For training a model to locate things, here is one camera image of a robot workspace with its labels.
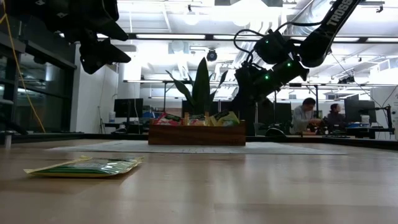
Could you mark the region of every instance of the snack bag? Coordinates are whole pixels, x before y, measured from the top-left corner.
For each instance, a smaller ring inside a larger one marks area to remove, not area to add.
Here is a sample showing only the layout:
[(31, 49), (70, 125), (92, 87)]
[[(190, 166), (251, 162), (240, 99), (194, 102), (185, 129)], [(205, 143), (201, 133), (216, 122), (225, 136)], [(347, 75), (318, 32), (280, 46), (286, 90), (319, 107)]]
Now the snack bag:
[(185, 113), (184, 116), (184, 125), (187, 126), (210, 126), (209, 112), (205, 112), (205, 115), (192, 115), (189, 116), (188, 113)]
[(101, 159), (81, 156), (74, 161), (64, 162), (40, 169), (25, 169), (27, 174), (49, 177), (109, 177), (124, 174), (143, 162), (143, 157), (129, 159)]
[(214, 126), (235, 126), (239, 124), (239, 119), (233, 111), (222, 111), (210, 117)]
[(188, 125), (190, 126), (204, 126), (205, 125), (205, 115), (192, 115), (189, 117)]
[(182, 125), (182, 122), (183, 119), (179, 116), (163, 113), (161, 116), (159, 116), (159, 119), (155, 122), (155, 124), (176, 126)]

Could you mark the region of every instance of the cable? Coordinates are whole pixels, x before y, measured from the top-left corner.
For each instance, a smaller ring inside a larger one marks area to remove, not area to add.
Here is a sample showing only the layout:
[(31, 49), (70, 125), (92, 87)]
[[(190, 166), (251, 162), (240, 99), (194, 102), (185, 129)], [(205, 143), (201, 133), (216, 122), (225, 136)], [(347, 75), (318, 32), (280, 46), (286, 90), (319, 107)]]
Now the cable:
[(382, 107), (384, 108), (384, 105), (386, 104), (387, 100), (392, 96), (392, 94), (395, 92), (395, 90), (397, 89), (398, 85), (396, 85), (396, 87), (392, 90), (392, 92), (390, 93), (390, 95), (387, 97), (387, 99), (384, 101)]
[(36, 110), (35, 110), (35, 108), (34, 108), (34, 106), (32, 104), (32, 101), (30, 100), (30, 96), (27, 94), (24, 77), (22, 76), (21, 68), (20, 68), (19, 63), (18, 63), (18, 57), (17, 57), (16, 51), (15, 51), (14, 41), (13, 41), (12, 35), (11, 35), (10, 22), (9, 22), (8, 16), (6, 14), (6, 2), (3, 1), (2, 3), (3, 3), (3, 8), (4, 8), (4, 16), (1, 18), (0, 22), (2, 22), (4, 20), (4, 17), (6, 18), (8, 35), (9, 35), (10, 42), (11, 42), (12, 54), (14, 55), (14, 60), (15, 60), (15, 63), (17, 65), (17, 70), (18, 70), (19, 77), (21, 78), (22, 86), (25, 89), (25, 94), (26, 94), (27, 100), (28, 100), (28, 102), (30, 104), (30, 107), (32, 108), (33, 113), (35, 114), (36, 120), (40, 124), (40, 127), (42, 128), (43, 133), (45, 133), (45, 128), (44, 128), (44, 126), (42, 124), (42, 121), (40, 120), (39, 116), (36, 113)]
[[(337, 58), (331, 53), (331, 56), (333, 56), (333, 58), (336, 60), (336, 62), (338, 63), (338, 65), (344, 70), (344, 72), (345, 73), (347, 73), (347, 75), (350, 75), (348, 72), (347, 72), (347, 70), (340, 64), (340, 62), (337, 60)], [(360, 84), (358, 84), (357, 82), (355, 82), (355, 84), (357, 84), (357, 86), (359, 86), (360, 87), (360, 89), (362, 89), (369, 97), (370, 97), (370, 99), (372, 99), (373, 100), (373, 102), (375, 102), (380, 108), (384, 108), (384, 104), (386, 103), (386, 101), (388, 100), (388, 98), (390, 98), (391, 97), (391, 95), (395, 92), (395, 90), (396, 90), (396, 88), (398, 87), (398, 85), (392, 90), (392, 92), (391, 92), (391, 94), (389, 95), (389, 97), (385, 100), (385, 102), (383, 103), (383, 105), (381, 106), (367, 91), (365, 91), (362, 87), (361, 87), (361, 85)], [(386, 122), (387, 122), (387, 124), (388, 124), (388, 118), (387, 118), (387, 114), (386, 114), (386, 112), (384, 111), (384, 110), (382, 110), (383, 111), (383, 113), (384, 113), (384, 116), (385, 116), (385, 118), (386, 118)]]
[(279, 31), (280, 28), (282, 28), (282, 27), (284, 27), (284, 26), (286, 26), (286, 25), (304, 26), (304, 27), (306, 27), (306, 26), (319, 26), (320, 24), (322, 24), (322, 21), (321, 21), (321, 22), (310, 22), (310, 23), (285, 22), (284, 24), (280, 25), (280, 26), (275, 30), (275, 32), (276, 32), (276, 31)]
[(104, 133), (106, 134), (106, 130), (105, 130), (105, 125), (101, 116), (101, 102), (102, 102), (102, 96), (103, 96), (103, 92), (104, 92), (104, 86), (105, 86), (105, 78), (106, 78), (106, 68), (105, 68), (105, 73), (104, 73), (104, 78), (102, 81), (102, 89), (101, 89), (101, 96), (99, 98), (99, 103), (98, 103), (98, 114), (99, 114), (99, 128), (100, 128), (100, 134), (102, 134), (102, 129), (104, 129)]
[(387, 99), (384, 101), (383, 105), (381, 106), (382, 108), (384, 107), (384, 105), (386, 104), (387, 100), (392, 96), (392, 94), (395, 92), (395, 90), (397, 89), (398, 85), (396, 85), (396, 87), (392, 90), (392, 92), (390, 93), (390, 95), (387, 97)]
[[(320, 25), (320, 24), (322, 24), (322, 22), (311, 22), (311, 23), (285, 22), (284, 24), (280, 25), (280, 26), (275, 30), (275, 32), (279, 31), (283, 26), (286, 26), (286, 25), (304, 26), (304, 27), (306, 27), (306, 26), (318, 26), (318, 25)], [(251, 63), (252, 60), (253, 60), (253, 52), (254, 52), (254, 50), (248, 51), (248, 50), (246, 50), (246, 49), (243, 49), (243, 48), (239, 47), (239, 46), (237, 45), (237, 43), (236, 43), (236, 38), (237, 38), (238, 35), (239, 35), (240, 33), (242, 33), (242, 32), (251, 32), (251, 33), (256, 34), (256, 35), (259, 35), (259, 36), (261, 36), (261, 37), (265, 37), (266, 35), (261, 34), (261, 33), (259, 33), (259, 32), (256, 32), (256, 31), (251, 30), (251, 29), (242, 29), (242, 30), (239, 30), (239, 31), (235, 34), (234, 39), (233, 39), (234, 46), (235, 46), (237, 49), (239, 49), (239, 50), (241, 50), (241, 51), (243, 51), (243, 52), (246, 52), (246, 53), (248, 54), (248, 56), (246, 57), (246, 61), (249, 62), (249, 63)]]
[(139, 128), (139, 117), (138, 117), (138, 113), (137, 113), (137, 105), (136, 105), (136, 84), (133, 83), (132, 87), (134, 89), (134, 111), (136, 112), (136, 116), (137, 116), (138, 134), (141, 134), (141, 130)]
[(265, 35), (264, 35), (264, 34), (260, 34), (259, 32), (256, 32), (256, 31), (251, 30), (251, 29), (242, 29), (242, 30), (239, 30), (239, 31), (235, 34), (234, 39), (233, 39), (234, 46), (235, 46), (237, 49), (239, 49), (239, 50), (241, 50), (241, 51), (246, 52), (247, 54), (249, 54), (249, 55), (246, 57), (246, 61), (249, 60), (249, 57), (251, 57), (250, 60), (252, 61), (252, 60), (253, 60), (253, 52), (254, 52), (254, 49), (251, 50), (251, 51), (248, 51), (248, 50), (246, 50), (246, 49), (243, 49), (243, 48), (239, 47), (239, 46), (237, 45), (237, 43), (236, 43), (236, 38), (237, 38), (238, 35), (239, 35), (240, 33), (242, 33), (242, 32), (251, 32), (251, 33), (256, 34), (256, 35), (259, 35), (259, 36), (261, 36), (261, 37), (265, 37)]

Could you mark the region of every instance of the green packet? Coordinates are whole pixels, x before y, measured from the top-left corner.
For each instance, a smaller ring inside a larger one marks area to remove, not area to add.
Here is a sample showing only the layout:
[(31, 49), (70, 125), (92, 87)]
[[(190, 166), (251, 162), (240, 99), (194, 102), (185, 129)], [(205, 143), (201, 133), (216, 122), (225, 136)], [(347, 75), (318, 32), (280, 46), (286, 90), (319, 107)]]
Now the green packet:
[(79, 159), (39, 169), (25, 169), (27, 174), (48, 177), (109, 177), (124, 174), (143, 162), (143, 157), (102, 159), (80, 156)]

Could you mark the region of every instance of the window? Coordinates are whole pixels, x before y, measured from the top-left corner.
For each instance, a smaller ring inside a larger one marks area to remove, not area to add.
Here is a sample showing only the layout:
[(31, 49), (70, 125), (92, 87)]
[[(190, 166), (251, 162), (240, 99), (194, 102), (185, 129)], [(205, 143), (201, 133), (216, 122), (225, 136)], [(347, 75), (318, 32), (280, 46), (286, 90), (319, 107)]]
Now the window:
[[(30, 100), (39, 116), (46, 132), (65, 130), (62, 127), (62, 115), (64, 111), (63, 100), (55, 96), (27, 90)], [(35, 114), (30, 107), (26, 92), (18, 88), (16, 123), (29, 131), (41, 132), (42, 128), (36, 120)]]
[[(13, 118), (15, 123), (27, 131), (42, 132), (27, 99), (28, 94), (46, 132), (69, 131), (73, 70), (64, 70), (29, 54), (21, 54), (20, 58), (19, 65), (27, 90), (23, 89), (20, 79), (18, 86), (15, 86), (17, 95), (8, 96), (8, 100), (15, 99), (14, 105), (2, 106), (0, 114), (8, 119)], [(13, 93), (14, 89), (14, 82), (5, 80), (4, 77), (6, 67), (7, 72), (16, 71), (16, 64), (7, 63), (7, 60), (12, 59), (0, 58), (1, 98), (3, 98), (4, 92)]]
[(1, 57), (0, 58), (0, 78), (6, 78), (6, 65), (7, 65), (7, 58)]
[(44, 62), (29, 54), (21, 55), (21, 72), (26, 85), (49, 93), (67, 95), (73, 75), (67, 78), (67, 71)]
[(4, 84), (0, 84), (0, 99), (4, 96)]

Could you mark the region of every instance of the leaf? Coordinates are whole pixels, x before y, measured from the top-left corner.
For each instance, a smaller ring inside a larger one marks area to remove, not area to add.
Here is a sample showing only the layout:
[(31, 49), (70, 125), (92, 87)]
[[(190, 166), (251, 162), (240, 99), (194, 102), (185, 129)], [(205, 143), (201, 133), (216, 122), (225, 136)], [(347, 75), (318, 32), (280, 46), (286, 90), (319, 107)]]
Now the leaf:
[(210, 77), (209, 77), (209, 80), (211, 80), (211, 78), (213, 78), (213, 75), (214, 75), (215, 73), (213, 72), (211, 75), (210, 75)]
[(210, 103), (213, 102), (214, 97), (216, 96), (216, 92), (217, 92), (218, 88), (219, 88), (219, 87), (221, 86), (221, 84), (223, 84), (223, 82), (225, 81), (225, 78), (226, 78), (226, 74), (227, 74), (227, 73), (228, 73), (228, 71), (224, 72), (224, 73), (221, 75), (221, 79), (220, 79), (220, 83), (218, 84), (218, 87), (217, 87), (216, 90), (210, 95)]
[(189, 77), (189, 81), (190, 81), (190, 83), (191, 83), (191, 85), (192, 85), (192, 87), (193, 87), (193, 84), (194, 84), (195, 82), (193, 82), (193, 80), (192, 80), (192, 78), (191, 78), (190, 75), (188, 75), (188, 77)]
[(194, 114), (204, 114), (205, 111), (210, 110), (210, 79), (205, 57), (198, 66), (197, 77), (192, 88), (192, 98), (195, 101)]
[(192, 105), (195, 106), (195, 100), (192, 99), (191, 93), (189, 92), (188, 88), (179, 80), (176, 80), (173, 75), (166, 70), (166, 72), (170, 75), (170, 77), (173, 79), (174, 81), (174, 85), (175, 87), (177, 87), (177, 89), (179, 90), (180, 93), (184, 94), (184, 96), (186, 97), (186, 99), (188, 100), (188, 102)]

